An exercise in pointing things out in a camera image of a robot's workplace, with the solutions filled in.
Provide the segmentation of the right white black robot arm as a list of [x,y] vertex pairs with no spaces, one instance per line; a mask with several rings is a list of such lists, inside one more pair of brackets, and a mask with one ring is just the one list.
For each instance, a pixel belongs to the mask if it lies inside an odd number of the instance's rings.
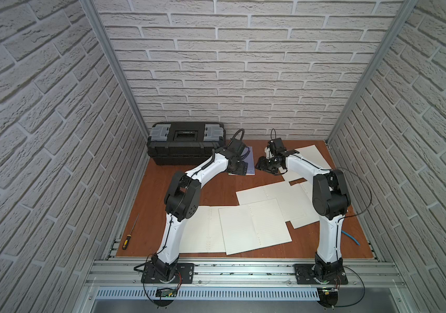
[[261,156],[255,168],[276,176],[280,168],[292,170],[312,184],[312,203],[320,217],[320,240],[314,268],[317,275],[341,271],[341,228],[351,205],[343,171],[321,168],[296,150],[283,151],[269,158]]

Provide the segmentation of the purple cover notebook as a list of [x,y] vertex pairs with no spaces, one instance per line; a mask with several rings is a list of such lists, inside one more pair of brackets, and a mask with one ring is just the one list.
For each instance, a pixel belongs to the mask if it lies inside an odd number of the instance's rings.
[[253,148],[246,147],[237,161],[237,168],[229,173],[231,176],[254,176]]

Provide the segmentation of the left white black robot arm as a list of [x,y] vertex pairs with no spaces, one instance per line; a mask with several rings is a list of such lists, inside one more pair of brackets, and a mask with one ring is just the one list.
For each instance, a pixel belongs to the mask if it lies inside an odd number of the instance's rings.
[[173,175],[164,198],[164,234],[158,251],[151,257],[154,268],[164,275],[164,280],[170,280],[175,273],[186,223],[199,207],[202,188],[220,173],[245,175],[248,164],[244,161],[243,153],[246,148],[241,138],[234,138],[228,145],[216,149],[211,157],[199,166]]

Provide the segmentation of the black plastic toolbox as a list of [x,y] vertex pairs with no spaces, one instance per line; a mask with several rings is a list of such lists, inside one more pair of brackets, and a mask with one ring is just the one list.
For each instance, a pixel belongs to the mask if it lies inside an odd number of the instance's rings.
[[226,131],[219,122],[156,123],[147,140],[147,153],[159,166],[197,166],[225,141]]

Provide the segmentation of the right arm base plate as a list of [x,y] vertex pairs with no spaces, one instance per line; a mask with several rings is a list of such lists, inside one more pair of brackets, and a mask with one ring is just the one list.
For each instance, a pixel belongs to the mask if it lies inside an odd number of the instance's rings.
[[316,264],[299,263],[294,265],[294,274],[299,285],[347,285],[348,279],[344,270],[333,274],[321,274],[316,270]]

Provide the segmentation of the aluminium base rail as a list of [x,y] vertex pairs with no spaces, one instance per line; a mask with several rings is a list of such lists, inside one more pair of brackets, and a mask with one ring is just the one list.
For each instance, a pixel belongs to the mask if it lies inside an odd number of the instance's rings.
[[327,292],[361,288],[386,288],[395,293],[406,284],[392,263],[352,260],[344,265],[347,285],[299,285],[294,265],[311,260],[247,260],[186,258],[193,263],[191,284],[144,284],[141,258],[96,261],[84,286],[91,301],[98,299],[138,300],[233,300],[233,301],[319,301]]

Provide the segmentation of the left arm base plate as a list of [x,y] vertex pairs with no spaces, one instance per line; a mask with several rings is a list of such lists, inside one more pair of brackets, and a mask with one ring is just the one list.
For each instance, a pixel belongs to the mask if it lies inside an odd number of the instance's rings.
[[143,267],[141,282],[144,284],[191,284],[194,276],[193,263],[178,263],[176,268],[158,269],[151,262]]

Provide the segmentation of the yellow black screwdriver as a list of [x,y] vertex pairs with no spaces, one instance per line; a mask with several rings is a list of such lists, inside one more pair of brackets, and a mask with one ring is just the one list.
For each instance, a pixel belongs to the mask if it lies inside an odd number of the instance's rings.
[[124,241],[124,243],[122,245],[122,250],[126,250],[128,248],[128,246],[130,244],[130,241],[131,241],[131,238],[132,238],[132,233],[133,233],[134,228],[135,228],[135,226],[136,226],[136,224],[138,222],[138,219],[139,219],[139,215],[136,216],[136,218],[134,220],[134,224],[132,225],[128,235],[126,236],[126,239],[125,239],[125,241]]

